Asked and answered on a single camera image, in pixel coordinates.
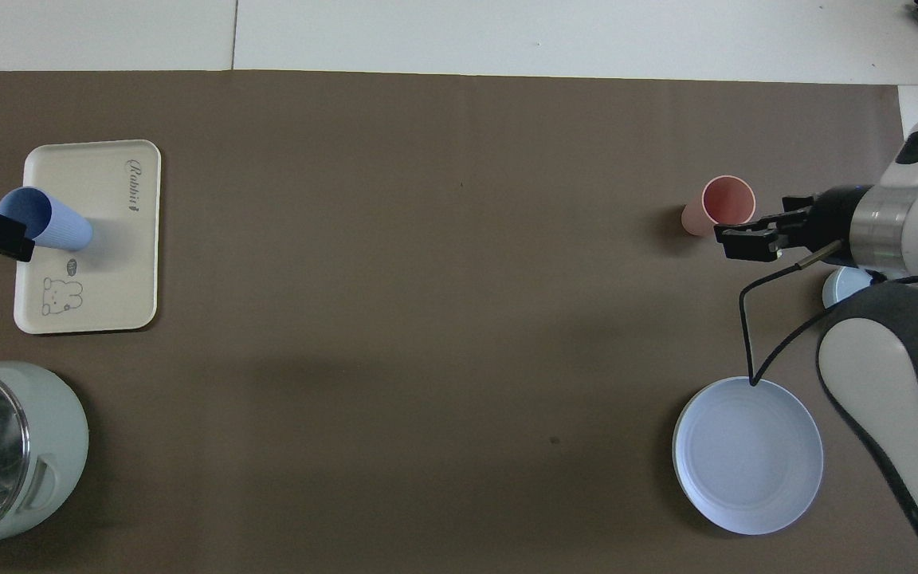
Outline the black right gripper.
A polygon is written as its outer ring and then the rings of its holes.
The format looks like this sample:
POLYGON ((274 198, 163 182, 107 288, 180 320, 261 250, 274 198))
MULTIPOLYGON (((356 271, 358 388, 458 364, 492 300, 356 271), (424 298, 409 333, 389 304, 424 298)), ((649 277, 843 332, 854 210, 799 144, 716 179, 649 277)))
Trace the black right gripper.
POLYGON ((773 262, 787 249, 787 234, 808 222, 810 252, 840 242, 841 247, 826 257, 828 264, 856 265, 849 236, 857 207, 871 189, 868 185, 841 186, 819 194, 784 196, 780 212, 765 215, 754 224, 714 225, 714 237, 728 259, 773 262))

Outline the pink cup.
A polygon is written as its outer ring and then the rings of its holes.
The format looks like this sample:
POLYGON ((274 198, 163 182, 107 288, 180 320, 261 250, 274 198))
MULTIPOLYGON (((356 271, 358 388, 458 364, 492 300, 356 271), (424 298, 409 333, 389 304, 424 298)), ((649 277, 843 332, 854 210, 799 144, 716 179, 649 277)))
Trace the pink cup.
POLYGON ((755 213, 755 192, 735 175, 710 179, 698 194, 685 204, 681 225, 696 237, 714 233, 716 225, 739 225, 750 222, 755 213))

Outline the blue ribbed cup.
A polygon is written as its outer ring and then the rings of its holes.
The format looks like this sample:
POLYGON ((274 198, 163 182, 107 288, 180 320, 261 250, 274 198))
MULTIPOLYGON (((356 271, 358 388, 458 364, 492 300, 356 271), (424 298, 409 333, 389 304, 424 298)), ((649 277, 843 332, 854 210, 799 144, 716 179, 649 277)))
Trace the blue ribbed cup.
POLYGON ((19 187, 0 200, 0 215, 25 226, 40 247, 79 251, 92 242, 92 225, 64 202, 37 187, 19 187))

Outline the cream rabbit print tray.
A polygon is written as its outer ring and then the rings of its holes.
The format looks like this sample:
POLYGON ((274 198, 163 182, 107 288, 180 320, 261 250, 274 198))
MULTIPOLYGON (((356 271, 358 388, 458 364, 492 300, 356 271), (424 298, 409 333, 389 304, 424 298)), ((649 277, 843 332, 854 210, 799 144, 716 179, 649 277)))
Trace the cream rabbit print tray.
POLYGON ((135 330, 158 306, 163 154, 148 140, 61 143, 26 157, 23 184, 86 219, 82 250, 37 245, 16 265, 14 322, 29 334, 135 330))

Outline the light blue bowl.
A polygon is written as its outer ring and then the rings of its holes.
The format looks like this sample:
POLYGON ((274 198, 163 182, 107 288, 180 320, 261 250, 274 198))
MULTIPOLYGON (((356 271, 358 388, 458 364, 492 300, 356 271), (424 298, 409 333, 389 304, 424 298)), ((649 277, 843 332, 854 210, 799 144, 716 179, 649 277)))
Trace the light blue bowl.
POLYGON ((867 271, 857 266, 838 266, 827 276, 821 287, 821 304, 824 309, 832 308, 855 293, 886 280, 888 276, 881 272, 867 271))

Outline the pale green steel pot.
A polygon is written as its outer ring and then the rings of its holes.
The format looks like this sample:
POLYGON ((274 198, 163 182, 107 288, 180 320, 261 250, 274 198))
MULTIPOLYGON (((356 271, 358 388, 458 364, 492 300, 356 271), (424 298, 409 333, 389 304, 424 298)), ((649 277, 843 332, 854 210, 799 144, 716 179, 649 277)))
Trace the pale green steel pot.
POLYGON ((0 362, 0 540, 57 512, 84 471, 90 429, 73 389, 25 362, 0 362))

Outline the pale blue plate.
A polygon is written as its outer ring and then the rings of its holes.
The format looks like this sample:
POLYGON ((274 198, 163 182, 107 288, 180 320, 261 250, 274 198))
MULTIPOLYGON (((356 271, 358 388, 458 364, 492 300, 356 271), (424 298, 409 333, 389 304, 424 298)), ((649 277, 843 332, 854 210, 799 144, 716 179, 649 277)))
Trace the pale blue plate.
POLYGON ((678 415, 675 476, 704 518, 746 537, 790 527, 820 490, 823 445, 812 414, 776 383, 743 375, 704 386, 678 415))

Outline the brown table mat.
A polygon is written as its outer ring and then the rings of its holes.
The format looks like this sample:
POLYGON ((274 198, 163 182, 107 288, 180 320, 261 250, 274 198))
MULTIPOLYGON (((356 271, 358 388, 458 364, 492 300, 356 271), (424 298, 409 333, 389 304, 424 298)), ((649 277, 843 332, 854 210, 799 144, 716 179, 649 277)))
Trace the brown table mat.
POLYGON ((671 458, 773 271, 682 207, 872 184, 903 138, 893 86, 0 73, 0 197, 44 144, 163 153, 145 330, 25 334, 0 258, 0 360, 69 382, 91 441, 0 574, 918 574, 816 330, 768 374, 826 448, 800 520, 726 532, 671 458))

